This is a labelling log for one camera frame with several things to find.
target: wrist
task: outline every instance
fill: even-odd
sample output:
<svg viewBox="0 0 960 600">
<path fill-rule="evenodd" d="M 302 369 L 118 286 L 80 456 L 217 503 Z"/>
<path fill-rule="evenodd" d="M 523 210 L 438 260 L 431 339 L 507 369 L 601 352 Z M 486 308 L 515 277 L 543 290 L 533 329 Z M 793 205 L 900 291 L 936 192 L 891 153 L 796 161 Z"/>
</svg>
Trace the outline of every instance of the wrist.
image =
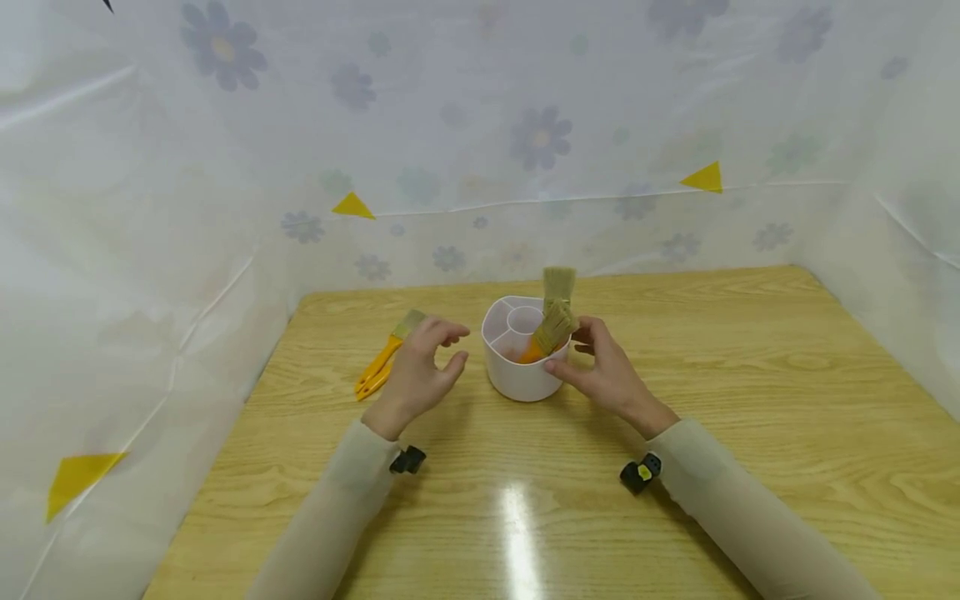
<svg viewBox="0 0 960 600">
<path fill-rule="evenodd" d="M 621 417 L 648 441 L 680 422 L 673 409 L 652 395 L 632 402 Z"/>
<path fill-rule="evenodd" d="M 364 412 L 360 422 L 388 442 L 396 442 L 413 418 L 403 410 L 403 403 L 381 396 Z"/>
</svg>

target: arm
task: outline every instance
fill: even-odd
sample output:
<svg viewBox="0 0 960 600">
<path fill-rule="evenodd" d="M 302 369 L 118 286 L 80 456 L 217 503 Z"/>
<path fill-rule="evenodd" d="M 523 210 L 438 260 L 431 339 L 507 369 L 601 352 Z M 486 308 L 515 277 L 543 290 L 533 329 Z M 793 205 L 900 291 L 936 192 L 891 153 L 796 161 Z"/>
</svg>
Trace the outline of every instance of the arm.
<svg viewBox="0 0 960 600">
<path fill-rule="evenodd" d="M 347 430 L 247 592 L 247 600 L 317 600 L 333 596 L 357 541 L 383 507 L 394 476 L 396 440 L 413 419 L 446 396 L 464 371 L 457 352 L 442 370 L 438 346 L 469 335 L 460 324 L 428 317 L 396 353 L 380 398 Z"/>
<path fill-rule="evenodd" d="M 599 319 L 581 317 L 573 338 L 593 369 L 546 369 L 618 415 L 663 462 L 660 480 L 764 598 L 879 598 L 826 538 L 741 467 L 698 422 L 680 420 L 647 390 Z"/>
<path fill-rule="evenodd" d="M 764 598 L 879 598 L 815 529 L 741 467 L 695 420 L 650 441 L 660 480 Z"/>
</svg>

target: white curtain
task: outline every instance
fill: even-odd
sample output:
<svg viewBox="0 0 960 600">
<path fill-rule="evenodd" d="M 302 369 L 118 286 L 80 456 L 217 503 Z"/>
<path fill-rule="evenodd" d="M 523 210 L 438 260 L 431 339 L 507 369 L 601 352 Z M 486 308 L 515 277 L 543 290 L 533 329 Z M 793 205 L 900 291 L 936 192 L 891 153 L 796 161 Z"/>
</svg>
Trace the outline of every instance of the white curtain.
<svg viewBox="0 0 960 600">
<path fill-rule="evenodd" d="M 109 4 L 0 9 L 0 596 L 138 597 L 317 290 L 794 263 L 960 416 L 955 3 Z"/>
</svg>

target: paintbrush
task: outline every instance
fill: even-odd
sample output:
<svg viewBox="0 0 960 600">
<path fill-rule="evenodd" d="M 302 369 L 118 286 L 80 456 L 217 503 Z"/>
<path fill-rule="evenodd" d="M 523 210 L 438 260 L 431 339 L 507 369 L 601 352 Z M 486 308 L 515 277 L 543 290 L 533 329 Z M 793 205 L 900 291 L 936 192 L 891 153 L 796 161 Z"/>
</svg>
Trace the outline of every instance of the paintbrush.
<svg viewBox="0 0 960 600">
<path fill-rule="evenodd" d="M 577 280 L 577 270 L 572 267 L 547 267 L 543 269 L 543 314 L 550 304 L 563 300 L 569 307 L 573 296 L 573 284 Z"/>
<path fill-rule="evenodd" d="M 424 319 L 426 319 L 426 315 L 414 308 L 403 317 L 403 321 L 396 324 L 396 327 L 390 333 L 390 337 L 387 338 L 387 346 L 364 369 L 363 374 L 360 375 L 353 386 L 353 392 L 356 394 L 357 400 L 362 400 L 376 392 L 387 381 L 390 376 L 390 365 L 387 364 L 387 361 L 400 348 L 403 340 L 410 335 L 410 332 Z"/>
<path fill-rule="evenodd" d="M 530 346 L 517 362 L 529 365 L 553 354 L 554 349 L 566 342 L 566 338 L 570 337 L 578 326 L 577 319 L 566 302 L 552 302 L 543 313 L 543 321 L 534 331 Z"/>
</svg>

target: brush bristles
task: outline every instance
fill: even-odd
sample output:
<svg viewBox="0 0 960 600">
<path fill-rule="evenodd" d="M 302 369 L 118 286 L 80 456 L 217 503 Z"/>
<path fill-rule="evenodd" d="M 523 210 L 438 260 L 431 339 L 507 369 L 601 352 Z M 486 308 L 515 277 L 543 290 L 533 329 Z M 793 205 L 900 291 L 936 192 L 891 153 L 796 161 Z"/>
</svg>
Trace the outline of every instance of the brush bristles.
<svg viewBox="0 0 960 600">
<path fill-rule="evenodd" d="M 571 333 L 577 330 L 577 320 L 565 302 L 554 302 L 543 313 L 543 322 L 534 331 L 534 344 L 543 356 L 553 353 Z"/>
<path fill-rule="evenodd" d="M 573 296 L 573 284 L 577 280 L 577 270 L 572 267 L 547 267 L 543 269 L 543 299 L 548 304 L 563 300 L 570 305 Z"/>
<path fill-rule="evenodd" d="M 403 318 L 403 321 L 396 324 L 394 327 L 394 335 L 400 338 L 401 340 L 405 339 L 410 332 L 414 330 L 421 321 L 426 319 L 426 315 L 421 313 L 416 308 L 410 309 L 410 312 L 407 313 L 407 316 Z"/>
</svg>

